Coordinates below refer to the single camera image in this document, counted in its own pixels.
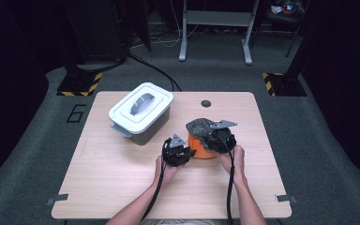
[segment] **orange object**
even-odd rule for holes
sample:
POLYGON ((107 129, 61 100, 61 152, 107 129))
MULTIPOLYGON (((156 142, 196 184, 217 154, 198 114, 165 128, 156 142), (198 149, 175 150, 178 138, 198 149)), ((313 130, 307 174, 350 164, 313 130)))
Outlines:
POLYGON ((201 145, 201 141, 191 134, 188 134, 188 145, 191 150, 196 150, 195 158, 215 158, 216 154, 213 151, 206 151, 201 145))

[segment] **dark background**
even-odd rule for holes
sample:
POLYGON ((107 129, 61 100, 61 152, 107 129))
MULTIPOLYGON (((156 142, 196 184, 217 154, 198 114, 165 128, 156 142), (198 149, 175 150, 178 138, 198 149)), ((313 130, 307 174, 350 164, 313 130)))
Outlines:
MULTIPOLYGON (((314 41, 300 52, 307 56, 300 62, 302 74, 331 131, 360 169, 360 2, 314 1, 309 17, 315 25, 305 36, 314 41)), ((0 0, 0 166, 44 99, 45 74, 63 66, 52 27, 67 57, 84 63, 58 0, 0 0)))

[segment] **container handle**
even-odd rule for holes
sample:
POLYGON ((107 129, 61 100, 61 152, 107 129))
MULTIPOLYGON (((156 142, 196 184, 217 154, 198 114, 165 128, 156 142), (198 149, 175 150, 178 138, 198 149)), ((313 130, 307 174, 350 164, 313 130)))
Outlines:
POLYGON ((145 103, 145 102, 149 102, 151 103, 152 99, 154 98, 153 95, 146 93, 144 95, 142 95, 141 97, 139 97, 136 102, 133 104, 133 106, 130 109, 130 114, 135 115, 136 113, 139 112, 139 109, 141 108, 141 106, 145 103))
POLYGON ((123 127, 120 127, 116 124, 113 124, 112 129, 115 129, 116 131, 120 132, 122 135, 124 135, 127 138, 131 137, 131 133, 127 130, 125 130, 123 127))

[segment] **wooden table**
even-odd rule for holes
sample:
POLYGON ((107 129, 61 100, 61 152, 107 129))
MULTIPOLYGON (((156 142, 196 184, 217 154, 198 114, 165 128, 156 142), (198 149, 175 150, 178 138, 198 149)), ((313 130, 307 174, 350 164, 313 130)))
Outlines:
MULTIPOLYGON (((86 120, 69 164, 52 216, 58 219, 111 218, 152 183, 155 161, 163 142, 173 134, 187 141, 186 123, 207 118, 234 121, 237 143, 246 149, 246 175, 251 192, 265 218, 287 218, 285 195, 255 97, 246 92, 174 92, 171 115, 165 126, 146 145, 139 146, 112 130, 109 109, 128 92, 99 92, 86 120), (209 108, 201 105, 211 101, 209 108)), ((151 219, 226 219, 229 175, 217 158, 192 158, 172 182, 159 192, 151 219)), ((239 218, 235 189, 232 217, 239 218)))

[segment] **human hand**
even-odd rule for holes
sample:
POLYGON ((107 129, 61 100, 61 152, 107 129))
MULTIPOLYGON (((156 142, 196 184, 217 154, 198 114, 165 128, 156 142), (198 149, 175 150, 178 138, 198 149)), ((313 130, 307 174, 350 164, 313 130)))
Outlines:
MULTIPOLYGON (((158 185, 158 182, 159 182, 159 177, 160 177, 160 173, 161 173, 161 164, 162 164, 162 156, 159 156, 159 157, 157 157, 157 160, 156 160, 156 171, 155 171, 155 177, 154 177, 154 182, 153 182, 153 186, 155 186, 155 187, 158 185)), ((163 181, 162 181, 160 188, 161 189, 165 188, 172 181, 172 179, 176 175, 177 171, 183 167, 184 167, 184 165, 181 165, 178 167, 166 165, 165 173, 163 174, 163 181)))
MULTIPOLYGON (((233 166, 234 166, 234 180, 243 179, 245 177, 245 150, 240 145, 236 145, 234 149, 231 151, 233 156, 233 166)), ((231 171, 231 158, 228 153, 218 154, 218 159, 223 165, 224 170, 230 174, 231 171)))

